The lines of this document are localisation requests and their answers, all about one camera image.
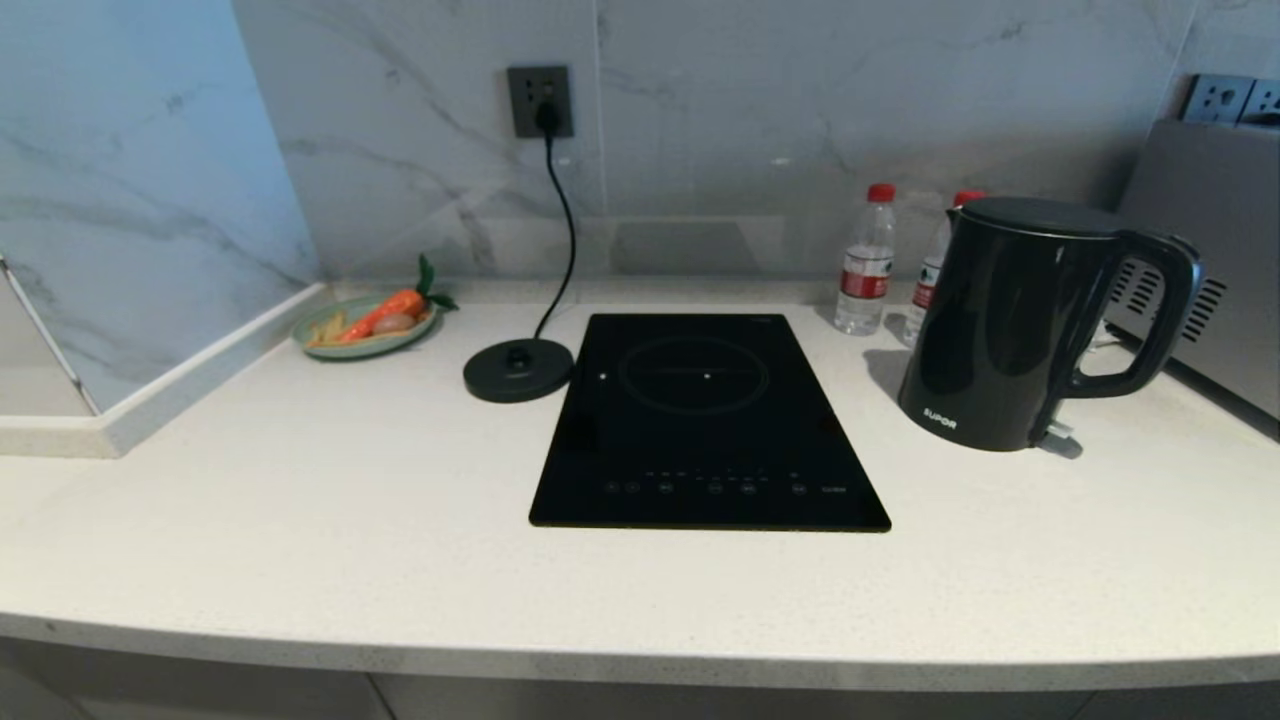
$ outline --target water bottle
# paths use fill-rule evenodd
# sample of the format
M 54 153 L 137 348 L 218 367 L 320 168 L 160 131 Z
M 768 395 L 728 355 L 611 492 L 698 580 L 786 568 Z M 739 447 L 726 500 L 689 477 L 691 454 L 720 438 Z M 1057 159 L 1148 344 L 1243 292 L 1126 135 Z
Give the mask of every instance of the water bottle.
M 868 205 L 854 229 L 854 243 L 845 250 L 835 318 L 841 332 L 865 336 L 879 329 L 893 272 L 893 186 L 883 182 L 867 190 Z
M 970 200 L 977 200 L 987 193 L 980 190 L 961 190 L 951 201 L 952 208 L 959 208 Z M 933 301 L 933 288 L 938 284 L 938 275 L 942 274 L 942 261 L 947 258 L 947 247 L 951 245 L 951 218 L 942 218 L 937 232 L 933 233 L 933 246 L 924 258 L 920 268 L 920 278 L 915 282 L 915 293 L 911 295 L 911 304 L 906 307 L 906 328 L 902 340 L 906 345 L 915 347 L 915 338 L 920 336 L 920 325 L 924 324 L 924 314 Z

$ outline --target wall outlet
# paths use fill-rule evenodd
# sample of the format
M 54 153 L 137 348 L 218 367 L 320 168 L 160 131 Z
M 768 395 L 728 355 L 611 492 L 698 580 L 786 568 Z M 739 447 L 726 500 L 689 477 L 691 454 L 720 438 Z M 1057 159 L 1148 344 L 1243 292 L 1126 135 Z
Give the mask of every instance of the wall outlet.
M 1244 100 L 1253 78 L 1239 76 L 1196 76 L 1181 119 L 1188 123 L 1234 126 L 1244 113 Z
M 1240 124 L 1277 124 L 1280 122 L 1280 79 L 1260 79 L 1244 101 Z
M 573 137 L 567 65 L 507 68 L 507 88 L 511 91 L 511 117 L 516 137 L 543 137 L 543 131 L 534 120 L 538 106 L 543 102 L 550 102 L 559 114 L 561 127 L 556 137 Z

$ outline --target induction cooktop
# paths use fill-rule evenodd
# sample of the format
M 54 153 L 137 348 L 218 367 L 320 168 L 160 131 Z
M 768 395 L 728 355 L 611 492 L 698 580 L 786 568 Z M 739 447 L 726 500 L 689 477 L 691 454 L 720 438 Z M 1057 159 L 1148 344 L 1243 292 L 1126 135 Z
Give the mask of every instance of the induction cooktop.
M 593 315 L 529 519 L 890 529 L 782 315 Z

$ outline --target electric kettle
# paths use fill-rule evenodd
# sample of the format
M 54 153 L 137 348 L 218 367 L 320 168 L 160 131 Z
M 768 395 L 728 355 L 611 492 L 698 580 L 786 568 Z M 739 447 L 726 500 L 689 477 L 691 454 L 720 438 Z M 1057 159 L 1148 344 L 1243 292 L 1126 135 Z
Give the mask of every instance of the electric kettle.
M 1201 284 L 1188 242 L 1052 200 L 984 197 L 948 214 L 951 246 L 897 398 L 916 424 L 1020 450 L 1044 437 L 1064 398 L 1128 395 L 1164 366 Z M 1080 356 L 1129 258 L 1164 275 L 1160 310 L 1128 370 L 1085 375 Z

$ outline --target orange carrot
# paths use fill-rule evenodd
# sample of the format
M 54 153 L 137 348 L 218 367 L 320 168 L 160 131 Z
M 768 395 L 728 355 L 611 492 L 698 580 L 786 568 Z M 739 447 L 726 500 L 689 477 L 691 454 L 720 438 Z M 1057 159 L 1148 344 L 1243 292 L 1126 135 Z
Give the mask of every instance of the orange carrot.
M 374 333 L 374 325 L 378 324 L 378 320 L 381 320 L 387 315 L 402 313 L 410 318 L 416 318 L 425 309 L 426 301 L 422 300 L 422 296 L 416 290 L 402 290 L 388 297 L 372 313 L 357 320 L 355 325 L 347 328 L 347 332 L 338 337 L 338 342 L 351 342 L 369 337 Z

